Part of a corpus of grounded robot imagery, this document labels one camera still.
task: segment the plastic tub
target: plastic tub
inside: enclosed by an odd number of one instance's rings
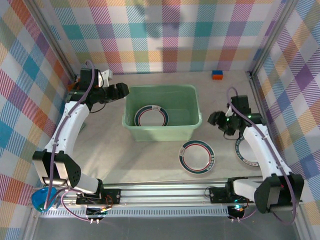
[[[188,141],[202,123],[197,90],[192,85],[131,86],[126,97],[122,125],[135,141]],[[167,126],[135,126],[136,112],[146,105],[158,105],[169,116]]]

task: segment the plaid wall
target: plaid wall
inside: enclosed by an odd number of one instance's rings
[[[306,179],[304,201],[320,239],[320,0],[300,0],[258,74],[278,149]]]
[[[36,2],[75,73],[123,74],[248,70],[285,0]]]
[[[69,79],[23,1],[0,5],[0,240],[15,240]]]

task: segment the white plate with blue rim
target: white plate with blue rim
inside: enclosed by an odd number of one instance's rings
[[[182,167],[192,174],[205,174],[215,164],[214,150],[204,141],[191,140],[186,142],[179,151]]]
[[[252,151],[247,140],[245,140],[244,136],[238,138],[235,142],[235,153],[238,158],[244,162],[245,164],[252,167],[259,167],[258,160]]]
[[[158,105],[147,105],[140,108],[134,116],[134,124],[142,127],[167,126],[169,116],[166,110]]]

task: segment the checkered pattern wall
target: checkered pattern wall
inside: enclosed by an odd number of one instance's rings
[[[248,70],[285,0],[36,2],[75,73],[123,74]]]
[[[69,79],[22,0],[0,3],[0,240],[15,240]]]
[[[306,179],[308,218],[320,238],[320,0],[300,0],[258,74],[273,136]]]

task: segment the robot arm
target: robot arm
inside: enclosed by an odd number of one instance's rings
[[[32,160],[43,184],[48,185],[50,181],[51,154],[59,126],[62,124],[65,116],[69,114],[70,109],[75,106],[88,89],[91,75],[91,69],[81,70],[80,82],[69,92],[63,116],[50,142],[45,146],[44,151],[36,151],[33,154]],[[94,75],[94,87],[90,90],[85,101],[73,110],[58,135],[54,152],[53,186],[73,188],[85,195],[89,195],[90,198],[101,199],[104,197],[101,195],[103,183],[100,179],[90,177],[81,172],[80,166],[72,159],[74,145],[81,126],[89,115],[93,105],[95,103],[106,104],[122,99],[129,94],[129,89],[124,83],[116,85],[109,85],[107,83],[107,87],[102,87],[99,84],[99,71],[97,69],[95,69]]]
[[[289,191],[288,183],[283,176],[280,168],[284,170],[289,182],[293,188],[295,200],[298,203],[301,198],[304,180],[300,174],[293,174],[291,169],[281,158],[275,145],[273,144],[268,128],[259,113],[251,113],[247,96],[235,96],[231,98],[231,102],[241,114],[247,116],[264,135],[261,136],[259,130],[253,127],[249,122],[245,121],[238,114],[233,112],[229,105],[229,110],[224,112],[214,112],[208,119],[212,125],[218,125],[218,128],[227,135],[234,135],[236,130],[243,135],[244,139],[250,145],[262,172],[263,182],[258,183],[246,179],[245,177],[229,178],[225,189],[211,189],[213,196],[211,202],[234,202],[234,199],[245,197],[255,205],[259,212],[269,213],[274,209],[287,209],[292,207],[292,198]],[[280,165],[277,164],[273,157],[269,146],[275,153]]]

